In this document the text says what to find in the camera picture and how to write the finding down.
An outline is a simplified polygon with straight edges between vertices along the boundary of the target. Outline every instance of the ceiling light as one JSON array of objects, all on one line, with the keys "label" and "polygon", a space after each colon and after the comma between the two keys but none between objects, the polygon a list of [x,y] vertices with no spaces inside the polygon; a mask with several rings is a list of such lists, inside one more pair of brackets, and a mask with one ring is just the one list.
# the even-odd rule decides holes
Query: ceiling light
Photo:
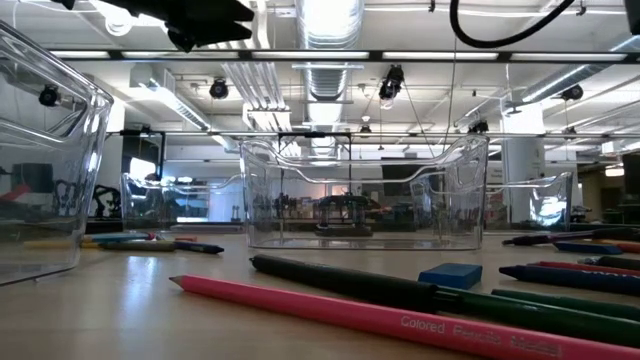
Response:
[{"label": "ceiling light", "polygon": [[613,168],[613,169],[606,169],[604,171],[604,174],[607,177],[618,177],[618,176],[624,176],[624,169],[623,168]]},{"label": "ceiling light", "polygon": [[123,51],[125,58],[163,58],[163,59],[237,59],[236,51],[192,51],[188,54],[177,51]]},{"label": "ceiling light", "polygon": [[52,51],[51,53],[61,59],[109,58],[109,53],[106,51]]},{"label": "ceiling light", "polygon": [[293,64],[294,70],[327,69],[327,70],[364,70],[364,65],[356,64]]},{"label": "ceiling light", "polygon": [[366,59],[368,51],[255,51],[255,59]]},{"label": "ceiling light", "polygon": [[495,60],[498,53],[491,52],[405,52],[405,51],[385,51],[382,53],[383,59],[388,60]]},{"label": "ceiling light", "polygon": [[515,53],[511,60],[521,61],[620,61],[627,54]]}]

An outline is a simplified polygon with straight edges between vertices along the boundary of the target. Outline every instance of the table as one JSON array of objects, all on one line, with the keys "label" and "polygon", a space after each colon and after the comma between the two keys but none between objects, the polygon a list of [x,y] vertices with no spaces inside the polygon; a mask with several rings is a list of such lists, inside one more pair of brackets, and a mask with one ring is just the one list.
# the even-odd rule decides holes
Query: table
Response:
[{"label": "table", "polygon": [[221,245],[221,256],[200,253],[108,252],[85,249],[76,269],[0,288],[0,349],[7,359],[476,359],[454,351],[270,313],[182,292],[168,277],[181,274],[335,296],[256,273],[258,252],[417,279],[442,262],[482,264],[482,283],[494,288],[565,294],[638,305],[638,298],[529,284],[498,268],[570,261],[584,255],[553,246],[503,247],[485,237],[465,252],[255,250],[244,235],[198,235]]}]

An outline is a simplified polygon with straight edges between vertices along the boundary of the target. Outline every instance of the black object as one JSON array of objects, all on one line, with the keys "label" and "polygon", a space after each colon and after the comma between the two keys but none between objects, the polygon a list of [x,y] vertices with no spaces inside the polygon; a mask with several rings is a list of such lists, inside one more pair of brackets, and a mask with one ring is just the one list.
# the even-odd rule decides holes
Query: black object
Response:
[{"label": "black object", "polygon": [[484,134],[489,131],[489,124],[486,121],[480,121],[469,127],[468,134]]},{"label": "black object", "polygon": [[640,296],[638,276],[522,265],[501,267],[499,270],[501,274],[537,284]]},{"label": "black object", "polygon": [[351,296],[373,304],[434,313],[434,299],[457,301],[457,296],[439,292],[433,284],[385,275],[304,263],[268,255],[251,259],[253,267],[265,274]]},{"label": "black object", "polygon": [[[51,0],[72,10],[74,0]],[[132,16],[152,16],[165,22],[167,35],[181,51],[190,52],[195,46],[223,41],[244,40],[251,30],[236,22],[253,21],[253,11],[236,0],[104,0],[124,8]]]},{"label": "black object", "polygon": [[219,254],[224,251],[224,249],[218,245],[200,244],[191,241],[174,241],[173,243],[178,250],[187,250],[207,254]]},{"label": "black object", "polygon": [[640,271],[640,260],[627,259],[613,256],[603,256],[601,258],[587,258],[579,261],[582,264],[614,267],[617,269]]},{"label": "black object", "polygon": [[[111,194],[111,200],[106,200],[106,204],[102,202],[102,196]],[[97,207],[96,212],[93,216],[97,218],[105,218],[104,211],[109,210],[109,218],[120,218],[121,214],[121,195],[118,189],[104,186],[104,185],[96,185],[93,189],[93,200],[96,201]]]},{"label": "black object", "polygon": [[46,107],[55,107],[60,103],[60,93],[56,85],[45,85],[38,97],[40,104]]},{"label": "black object", "polygon": [[[382,160],[394,159],[394,158],[382,158]],[[398,180],[398,179],[406,179],[410,176],[416,174],[416,172],[420,171],[424,166],[421,165],[382,165],[382,178],[385,180]],[[428,173],[430,169],[425,169],[420,174],[422,175]],[[438,181],[436,181],[436,177],[430,177],[429,181],[431,182],[431,187],[434,190],[439,189]],[[384,182],[384,195],[385,196],[411,196],[411,187],[409,186],[409,182],[404,183],[393,183],[393,182]]]},{"label": "black object", "polygon": [[[365,209],[369,205],[369,199],[357,195],[333,195],[325,196],[318,201],[320,209],[320,223],[316,226],[318,236],[341,236],[341,237],[367,237],[373,236],[371,228],[365,225]],[[329,224],[331,206],[336,206],[340,210],[340,220],[342,223],[351,215],[352,224],[333,225]],[[343,208],[347,208],[346,216],[343,215]]]},{"label": "black object", "polygon": [[640,35],[640,1],[624,0],[624,7],[627,9],[627,19],[631,34]]},{"label": "black object", "polygon": [[211,85],[211,89],[209,89],[209,95],[216,100],[226,99],[227,96],[229,96],[227,81],[222,78],[213,80],[213,85]]},{"label": "black object", "polygon": [[582,86],[575,85],[560,93],[560,98],[564,101],[580,100],[584,96]]},{"label": "black object", "polygon": [[380,86],[380,99],[391,100],[394,99],[400,90],[402,90],[402,83],[404,82],[404,71],[402,71],[401,65],[391,65],[386,78]]},{"label": "black object", "polygon": [[77,200],[80,194],[78,185],[66,180],[56,180],[53,187],[53,210],[56,214],[63,216],[75,215],[72,210],[76,209]]},{"label": "black object", "polygon": [[613,228],[593,231],[580,231],[554,235],[530,235],[518,236],[511,240],[505,240],[502,245],[532,246],[549,244],[556,241],[575,239],[611,239],[640,242],[640,229],[637,228]]},{"label": "black object", "polygon": [[460,6],[460,0],[451,0],[451,5],[449,7],[449,20],[451,22],[451,27],[453,28],[453,32],[456,34],[458,39],[463,43],[480,49],[492,49],[503,47],[511,44],[515,44],[519,41],[522,41],[529,36],[537,33],[542,30],[545,26],[549,25],[553,20],[555,20],[563,11],[569,8],[571,4],[573,4],[575,0],[564,0],[560,5],[558,5],[553,11],[551,11],[547,16],[542,18],[542,20],[538,21],[535,25],[530,28],[516,34],[510,36],[508,38],[500,39],[500,40],[478,40],[470,37],[467,33],[462,30],[460,26],[460,19],[458,16],[458,8]]},{"label": "black object", "polygon": [[11,188],[27,185],[31,193],[51,194],[54,189],[53,165],[39,163],[14,164],[11,168]]}]

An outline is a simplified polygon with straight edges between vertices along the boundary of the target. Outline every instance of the blue eraser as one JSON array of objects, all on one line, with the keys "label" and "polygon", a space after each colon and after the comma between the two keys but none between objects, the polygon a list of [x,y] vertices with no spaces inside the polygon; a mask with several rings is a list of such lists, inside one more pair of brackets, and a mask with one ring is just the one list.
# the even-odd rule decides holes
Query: blue eraser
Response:
[{"label": "blue eraser", "polygon": [[482,266],[445,263],[420,273],[419,282],[469,290],[482,278]]},{"label": "blue eraser", "polygon": [[615,245],[591,244],[585,242],[558,241],[553,245],[560,251],[579,252],[585,254],[620,255],[622,250]]}]

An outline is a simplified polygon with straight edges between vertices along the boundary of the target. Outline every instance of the clear plastic bin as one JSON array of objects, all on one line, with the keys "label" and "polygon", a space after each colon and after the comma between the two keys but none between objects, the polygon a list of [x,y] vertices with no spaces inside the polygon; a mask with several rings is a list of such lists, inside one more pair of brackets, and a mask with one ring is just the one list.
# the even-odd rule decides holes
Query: clear plastic bin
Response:
[{"label": "clear plastic bin", "polygon": [[173,233],[244,231],[242,179],[173,185],[122,176],[124,230]]},{"label": "clear plastic bin", "polygon": [[249,245],[478,249],[487,149],[486,137],[468,136],[434,159],[301,161],[278,155],[268,142],[245,141]]},{"label": "clear plastic bin", "polygon": [[0,283],[74,267],[113,99],[0,22]]},{"label": "clear plastic bin", "polygon": [[487,185],[487,231],[569,231],[573,174]]}]

